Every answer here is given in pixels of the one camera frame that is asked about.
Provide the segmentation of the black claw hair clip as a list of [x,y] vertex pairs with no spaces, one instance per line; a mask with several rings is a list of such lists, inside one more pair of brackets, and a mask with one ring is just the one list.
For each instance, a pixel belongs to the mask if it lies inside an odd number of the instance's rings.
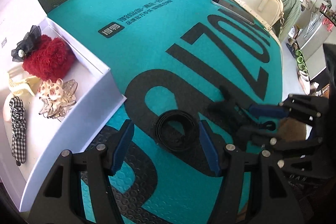
[[207,110],[228,127],[230,134],[236,133],[241,126],[252,126],[258,130],[269,131],[276,129],[276,124],[273,121],[257,122],[255,118],[252,118],[246,110],[239,106],[238,99],[227,88],[220,86],[219,90],[223,100],[211,103]]

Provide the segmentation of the black belt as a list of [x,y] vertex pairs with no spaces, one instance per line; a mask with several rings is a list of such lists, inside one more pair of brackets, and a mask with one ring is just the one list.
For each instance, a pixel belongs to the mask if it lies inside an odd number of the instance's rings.
[[182,110],[164,112],[154,125],[155,141],[170,152],[188,151],[193,148],[198,137],[197,120]]

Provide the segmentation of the red fluffy scrunchie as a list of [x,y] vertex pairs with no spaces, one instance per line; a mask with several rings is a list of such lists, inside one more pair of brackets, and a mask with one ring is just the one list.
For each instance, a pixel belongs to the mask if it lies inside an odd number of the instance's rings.
[[37,48],[23,61],[23,69],[41,80],[64,79],[76,57],[70,46],[60,37],[42,35]]

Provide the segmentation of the smartphone in clear case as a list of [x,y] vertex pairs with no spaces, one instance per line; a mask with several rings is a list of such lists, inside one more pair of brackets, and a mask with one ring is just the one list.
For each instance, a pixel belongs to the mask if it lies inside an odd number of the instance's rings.
[[214,5],[217,5],[223,10],[236,15],[238,18],[244,20],[245,22],[249,23],[250,25],[254,25],[254,17],[247,11],[245,11],[241,7],[236,7],[235,5],[225,1],[225,0],[211,0]]

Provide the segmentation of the black white gingham scrunchie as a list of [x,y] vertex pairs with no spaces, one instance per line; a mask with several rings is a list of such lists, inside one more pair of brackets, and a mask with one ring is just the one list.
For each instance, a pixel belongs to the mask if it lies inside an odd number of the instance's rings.
[[11,114],[11,153],[17,166],[26,162],[26,115],[23,101],[13,96],[9,102]]

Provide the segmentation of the clear star clip with bears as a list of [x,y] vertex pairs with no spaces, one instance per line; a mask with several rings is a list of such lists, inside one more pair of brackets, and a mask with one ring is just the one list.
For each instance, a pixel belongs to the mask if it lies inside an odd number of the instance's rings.
[[43,102],[39,115],[47,119],[64,118],[76,104],[75,92],[78,82],[75,79],[64,82],[57,79],[43,81],[38,88],[38,97]]

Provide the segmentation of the white cabinet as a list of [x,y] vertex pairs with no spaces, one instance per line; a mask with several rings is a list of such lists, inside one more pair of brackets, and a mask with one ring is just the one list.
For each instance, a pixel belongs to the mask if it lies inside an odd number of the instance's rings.
[[330,28],[327,17],[320,11],[313,15],[314,19],[298,37],[299,48],[311,80],[326,68],[323,43],[335,44],[335,25]]

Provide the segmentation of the white open gift box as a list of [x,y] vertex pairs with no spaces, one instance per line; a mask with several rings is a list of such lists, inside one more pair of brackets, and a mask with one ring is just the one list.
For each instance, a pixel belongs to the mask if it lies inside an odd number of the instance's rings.
[[38,0],[1,0],[1,182],[20,212],[60,152],[84,151],[125,100]]

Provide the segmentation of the black bow pearl clip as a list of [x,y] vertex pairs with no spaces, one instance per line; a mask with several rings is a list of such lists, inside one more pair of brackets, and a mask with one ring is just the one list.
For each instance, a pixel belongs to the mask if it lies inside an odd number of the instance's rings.
[[28,33],[25,34],[15,49],[11,51],[12,60],[14,62],[23,62],[41,43],[41,28],[33,25]]

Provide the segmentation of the cream claw hair clip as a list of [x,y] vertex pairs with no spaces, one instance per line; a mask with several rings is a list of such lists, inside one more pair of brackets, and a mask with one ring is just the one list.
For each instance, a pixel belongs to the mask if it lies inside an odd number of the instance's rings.
[[34,86],[41,82],[37,76],[29,74],[21,65],[11,68],[7,71],[9,79],[9,90],[14,96],[21,96],[22,94],[29,93],[33,97],[37,91]]

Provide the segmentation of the teal bubble mailer mat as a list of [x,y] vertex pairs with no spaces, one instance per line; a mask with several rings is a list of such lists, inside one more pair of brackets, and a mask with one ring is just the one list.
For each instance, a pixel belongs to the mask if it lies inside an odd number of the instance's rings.
[[198,143],[170,152],[154,137],[164,112],[179,109],[231,141],[227,119],[207,111],[227,85],[245,99],[282,99],[282,50],[255,23],[211,0],[68,0],[49,18],[108,65],[126,102],[108,121],[134,122],[122,168],[110,178],[125,223],[206,223],[222,179]]

